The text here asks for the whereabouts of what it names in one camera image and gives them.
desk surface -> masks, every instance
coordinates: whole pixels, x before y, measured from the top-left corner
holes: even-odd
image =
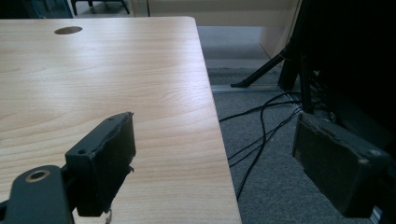
[[[82,31],[56,35],[79,26]],[[112,223],[240,223],[192,18],[0,21],[0,201],[103,119],[134,112]],[[79,223],[104,223],[78,217]]]

mounting hole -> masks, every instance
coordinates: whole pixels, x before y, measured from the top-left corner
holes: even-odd
[[[46,178],[49,174],[50,174],[50,171],[48,171],[48,170],[34,171],[31,174],[29,174],[28,176],[26,176],[25,181],[28,183],[34,183],[34,182],[37,182],[37,181],[40,181],[40,180]]]
[[[75,34],[80,31],[82,31],[82,28],[79,26],[68,26],[68,27],[58,29],[54,33],[56,35],[71,35],[71,34]]]
[[[80,150],[77,152],[78,155],[83,155],[83,154],[85,154],[85,153],[87,153],[87,151],[86,151],[85,149],[80,149]]]

chair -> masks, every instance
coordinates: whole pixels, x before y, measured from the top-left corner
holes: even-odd
[[[121,2],[123,7],[125,8],[126,12],[128,14],[130,14],[128,7],[126,6],[124,0],[71,0],[71,4],[72,4],[72,8],[73,8],[73,12],[74,14],[77,16],[77,8],[76,8],[76,2],[88,2],[88,5],[90,7],[93,6],[92,2]]]

gray carpet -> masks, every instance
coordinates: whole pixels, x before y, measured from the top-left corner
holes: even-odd
[[[212,85],[229,85],[241,81],[254,71],[244,68],[213,68],[208,69],[208,74]],[[280,68],[275,68],[254,84],[275,85],[279,72]],[[223,119],[263,105],[280,93],[281,90],[216,93],[214,99],[219,118]],[[277,102],[288,100],[289,97],[283,96]],[[274,129],[296,107],[297,105],[279,105],[264,110],[266,131]],[[295,122],[296,116],[266,143],[263,153],[247,178],[238,200],[243,223],[372,223],[368,218],[344,218],[304,174],[301,165],[291,156]],[[220,127],[228,157],[262,137],[260,111],[223,121]],[[231,168],[235,192],[238,191],[257,151]],[[243,155],[235,156],[229,163],[233,164]]]

chair leg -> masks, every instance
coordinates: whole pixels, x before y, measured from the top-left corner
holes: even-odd
[[[129,9],[128,9],[128,7],[126,6],[125,2],[124,2],[123,0],[121,0],[121,2],[122,2],[122,5],[124,6],[126,12],[127,12],[128,14],[130,14]]]
[[[73,8],[73,12],[74,12],[75,16],[77,16],[76,2],[77,2],[76,0],[71,0],[72,8]]]

